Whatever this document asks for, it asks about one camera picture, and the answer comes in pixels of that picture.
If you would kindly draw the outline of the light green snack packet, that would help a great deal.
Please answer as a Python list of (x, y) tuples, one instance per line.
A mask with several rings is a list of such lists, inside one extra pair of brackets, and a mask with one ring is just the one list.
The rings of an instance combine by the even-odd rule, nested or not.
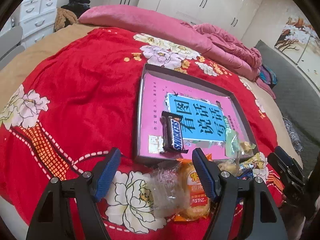
[(225, 155), (231, 159), (247, 159), (254, 155), (256, 145), (249, 141), (241, 141), (239, 133), (233, 129), (227, 129), (225, 140)]

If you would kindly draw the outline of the clear candy packet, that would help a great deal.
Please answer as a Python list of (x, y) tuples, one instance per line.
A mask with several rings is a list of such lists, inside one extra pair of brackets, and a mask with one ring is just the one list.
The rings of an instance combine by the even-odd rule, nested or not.
[(187, 208), (189, 197), (182, 186), (181, 164), (178, 161), (164, 161), (150, 172), (148, 187), (153, 198), (153, 214), (165, 218)]

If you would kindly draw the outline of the Snickers chocolate bar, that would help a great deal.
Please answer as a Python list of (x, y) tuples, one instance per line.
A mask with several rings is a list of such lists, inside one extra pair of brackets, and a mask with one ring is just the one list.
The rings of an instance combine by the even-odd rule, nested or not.
[(181, 121), (183, 116), (163, 111), (161, 122), (163, 125), (163, 149), (165, 152), (188, 153), (184, 147)]

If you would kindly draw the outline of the patterned grey pillow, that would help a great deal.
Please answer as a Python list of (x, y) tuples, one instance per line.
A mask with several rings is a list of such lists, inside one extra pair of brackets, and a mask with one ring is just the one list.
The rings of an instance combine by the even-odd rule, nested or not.
[(298, 133), (296, 132), (292, 122), (288, 118), (283, 117), (283, 121), (284, 121), (286, 130), (289, 134), (292, 146), (295, 149), (295, 152), (298, 155), (300, 155), (303, 150), (303, 145), (301, 143), (300, 137), (299, 137)]

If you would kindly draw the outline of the blue Oreo cookie packet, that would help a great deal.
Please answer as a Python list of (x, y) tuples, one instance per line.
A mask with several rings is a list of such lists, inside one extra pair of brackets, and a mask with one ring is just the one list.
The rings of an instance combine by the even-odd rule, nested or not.
[(237, 176), (237, 178), (242, 179), (242, 180), (252, 180), (254, 178), (253, 171), (248, 170), (248, 171), (244, 172), (243, 174)]

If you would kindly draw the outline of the orange rice cracker packet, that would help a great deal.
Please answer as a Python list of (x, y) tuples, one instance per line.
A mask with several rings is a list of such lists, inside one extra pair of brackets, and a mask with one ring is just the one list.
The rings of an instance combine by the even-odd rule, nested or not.
[(185, 196), (184, 208), (175, 215), (176, 222), (191, 222), (207, 218), (210, 211), (210, 199), (206, 196), (199, 176), (191, 160), (179, 159), (179, 180)]

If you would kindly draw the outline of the grey padded headboard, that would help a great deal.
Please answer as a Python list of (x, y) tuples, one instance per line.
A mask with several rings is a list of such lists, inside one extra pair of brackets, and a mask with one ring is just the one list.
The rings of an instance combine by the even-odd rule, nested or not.
[(303, 75), (265, 42), (258, 41), (255, 48), (262, 55), (263, 65), (276, 74), (278, 82), (272, 88), (276, 104), (298, 133), (302, 145), (299, 156), (308, 174), (319, 154), (319, 96)]

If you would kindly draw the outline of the blue purple folded clothes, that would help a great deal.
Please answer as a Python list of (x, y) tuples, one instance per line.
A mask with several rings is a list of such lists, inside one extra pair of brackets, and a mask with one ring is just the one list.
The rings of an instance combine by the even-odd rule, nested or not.
[(270, 88), (273, 88), (278, 83), (275, 72), (264, 64), (260, 67), (259, 77), (265, 84), (269, 85)]

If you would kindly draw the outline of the red floral blanket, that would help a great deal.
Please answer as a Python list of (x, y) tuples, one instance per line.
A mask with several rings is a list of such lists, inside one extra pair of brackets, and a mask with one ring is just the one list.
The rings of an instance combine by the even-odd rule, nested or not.
[(199, 49), (120, 28), (95, 28), (43, 60), (1, 111), (1, 196), (30, 223), (54, 176), (73, 179), (116, 146), (123, 154), (103, 220), (114, 239), (200, 239), (208, 218), (156, 218), (147, 168), (133, 161), (143, 67), (193, 76), (232, 92), (244, 110), (260, 155), (276, 131), (250, 85)]

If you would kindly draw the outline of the pink quilt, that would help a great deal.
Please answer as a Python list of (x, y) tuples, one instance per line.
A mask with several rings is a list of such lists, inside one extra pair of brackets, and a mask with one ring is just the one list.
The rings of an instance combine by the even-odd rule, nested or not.
[(80, 16), (79, 22), (127, 29), (186, 46), (255, 82), (275, 97), (272, 89), (259, 77), (262, 65), (260, 51), (246, 47), (234, 35), (218, 26), (209, 23), (191, 25), (156, 11), (130, 5), (93, 7)]

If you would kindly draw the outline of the grey chair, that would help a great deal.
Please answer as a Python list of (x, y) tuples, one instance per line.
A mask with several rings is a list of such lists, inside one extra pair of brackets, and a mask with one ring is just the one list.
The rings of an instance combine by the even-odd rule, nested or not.
[(25, 47), (21, 45), (23, 29), (21, 26), (15, 26), (3, 35), (1, 35), (1, 51), (0, 51), (0, 70), (2, 70), (14, 57), (25, 51)]

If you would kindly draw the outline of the brown fuzzy blanket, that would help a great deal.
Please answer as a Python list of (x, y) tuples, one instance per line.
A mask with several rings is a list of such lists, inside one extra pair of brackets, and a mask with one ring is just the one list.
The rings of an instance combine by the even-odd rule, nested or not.
[(56, 19), (54, 23), (54, 30), (58, 31), (65, 28), (68, 25), (73, 25), (78, 23), (78, 18), (75, 13), (70, 10), (57, 8)]

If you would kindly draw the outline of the white drawer chest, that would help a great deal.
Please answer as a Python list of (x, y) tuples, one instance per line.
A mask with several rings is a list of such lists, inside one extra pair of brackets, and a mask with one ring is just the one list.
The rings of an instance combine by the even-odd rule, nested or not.
[(58, 0), (24, 0), (17, 9), (22, 45), (28, 48), (54, 32)]

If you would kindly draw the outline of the dark clothes pile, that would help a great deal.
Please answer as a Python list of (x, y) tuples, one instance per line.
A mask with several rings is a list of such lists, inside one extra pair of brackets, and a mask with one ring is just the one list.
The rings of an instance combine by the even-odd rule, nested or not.
[(61, 8), (73, 12), (79, 18), (84, 12), (90, 9), (90, 0), (69, 0), (69, 3)]

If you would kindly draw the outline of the floral wall painting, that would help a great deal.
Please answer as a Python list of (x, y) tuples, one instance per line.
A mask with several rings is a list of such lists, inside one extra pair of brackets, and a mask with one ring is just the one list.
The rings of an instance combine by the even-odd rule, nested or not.
[(289, 17), (274, 47), (319, 87), (319, 37), (302, 17)]

